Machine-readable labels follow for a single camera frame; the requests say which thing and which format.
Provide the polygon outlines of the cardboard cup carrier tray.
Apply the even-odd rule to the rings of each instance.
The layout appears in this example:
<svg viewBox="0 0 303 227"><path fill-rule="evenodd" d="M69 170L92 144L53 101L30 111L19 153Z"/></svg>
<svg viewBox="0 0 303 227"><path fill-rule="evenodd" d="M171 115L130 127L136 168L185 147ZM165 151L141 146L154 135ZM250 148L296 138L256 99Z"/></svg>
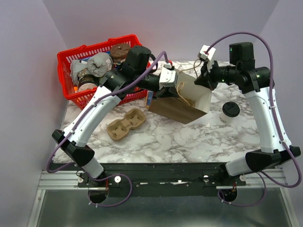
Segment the cardboard cup carrier tray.
<svg viewBox="0 0 303 227"><path fill-rule="evenodd" d="M145 114L138 108L133 108L124 114L122 119L116 119L107 126L107 133L114 141L125 138L129 131L140 128L146 121Z"/></svg>

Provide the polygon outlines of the black plastic cup lid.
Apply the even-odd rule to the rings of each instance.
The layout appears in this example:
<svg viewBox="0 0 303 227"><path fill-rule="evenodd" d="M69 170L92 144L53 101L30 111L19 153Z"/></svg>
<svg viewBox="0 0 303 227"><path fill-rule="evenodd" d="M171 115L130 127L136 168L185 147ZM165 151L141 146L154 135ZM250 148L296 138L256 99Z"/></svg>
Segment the black plastic cup lid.
<svg viewBox="0 0 303 227"><path fill-rule="evenodd" d="M235 102L226 102L222 106L222 112L231 118L237 117L240 114L240 107Z"/></svg>

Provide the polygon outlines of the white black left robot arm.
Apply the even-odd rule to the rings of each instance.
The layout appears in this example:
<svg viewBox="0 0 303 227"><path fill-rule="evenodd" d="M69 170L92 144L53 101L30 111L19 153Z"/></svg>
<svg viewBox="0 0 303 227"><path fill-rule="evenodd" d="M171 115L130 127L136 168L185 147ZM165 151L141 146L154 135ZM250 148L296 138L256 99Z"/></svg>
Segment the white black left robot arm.
<svg viewBox="0 0 303 227"><path fill-rule="evenodd" d="M126 60L116 69L108 71L89 103L77 118L64 130L55 130L52 138L74 163L89 175L89 182L101 186L105 181L104 167L95 158L95 152L87 143L93 131L104 117L136 87L158 92L177 81L174 66L167 53L155 57L140 45L132 47Z"/></svg>

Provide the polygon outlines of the white paper coffee cup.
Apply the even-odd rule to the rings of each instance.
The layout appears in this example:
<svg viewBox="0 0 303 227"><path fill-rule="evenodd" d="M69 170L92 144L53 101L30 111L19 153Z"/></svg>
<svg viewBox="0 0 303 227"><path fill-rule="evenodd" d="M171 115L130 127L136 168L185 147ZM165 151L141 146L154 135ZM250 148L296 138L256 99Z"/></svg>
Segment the white paper coffee cup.
<svg viewBox="0 0 303 227"><path fill-rule="evenodd" d="M220 117L220 121L225 123L225 124L229 124L234 120L234 117L229 117L224 112L221 112L219 117Z"/></svg>

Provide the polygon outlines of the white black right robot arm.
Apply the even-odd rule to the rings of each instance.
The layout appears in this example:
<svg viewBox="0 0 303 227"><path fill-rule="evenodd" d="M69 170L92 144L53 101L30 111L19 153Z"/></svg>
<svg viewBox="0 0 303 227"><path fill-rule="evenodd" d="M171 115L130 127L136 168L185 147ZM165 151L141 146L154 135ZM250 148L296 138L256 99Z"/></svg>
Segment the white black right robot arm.
<svg viewBox="0 0 303 227"><path fill-rule="evenodd" d="M291 159L287 149L290 149L294 157L300 156L300 148L292 145L284 127L276 127L272 112L278 109L276 104L270 103L275 100L275 91L269 90L270 69L255 67L253 44L230 44L229 66L219 66L214 55L215 48L202 46L198 58L204 64L195 84L210 90L216 89L219 83L237 85L252 109L260 138L260 149L226 163L224 170L218 173L218 181L229 185L237 175L259 172L283 164Z"/></svg>

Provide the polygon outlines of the brown paper bag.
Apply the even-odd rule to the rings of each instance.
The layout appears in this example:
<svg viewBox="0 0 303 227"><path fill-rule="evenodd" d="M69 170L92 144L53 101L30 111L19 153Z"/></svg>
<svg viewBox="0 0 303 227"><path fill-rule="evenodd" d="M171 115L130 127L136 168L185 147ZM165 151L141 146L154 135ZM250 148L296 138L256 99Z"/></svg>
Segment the brown paper bag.
<svg viewBox="0 0 303 227"><path fill-rule="evenodd" d="M154 114L188 124L209 113L212 92L194 83L196 75L189 67L177 66L176 72L178 81L172 91L177 96L158 97L146 106Z"/></svg>

